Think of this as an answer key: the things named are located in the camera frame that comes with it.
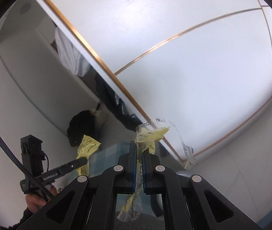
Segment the person's left hand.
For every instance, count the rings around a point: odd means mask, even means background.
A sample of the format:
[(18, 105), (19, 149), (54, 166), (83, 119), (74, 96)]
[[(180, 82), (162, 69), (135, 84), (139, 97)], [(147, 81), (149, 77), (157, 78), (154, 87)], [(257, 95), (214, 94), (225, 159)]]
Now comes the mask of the person's left hand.
[(41, 198), (40, 196), (36, 194), (26, 194), (25, 201), (26, 201), (28, 210), (33, 214), (38, 212), (40, 208), (42, 208), (43, 206), (47, 204), (47, 202), (43, 198)]

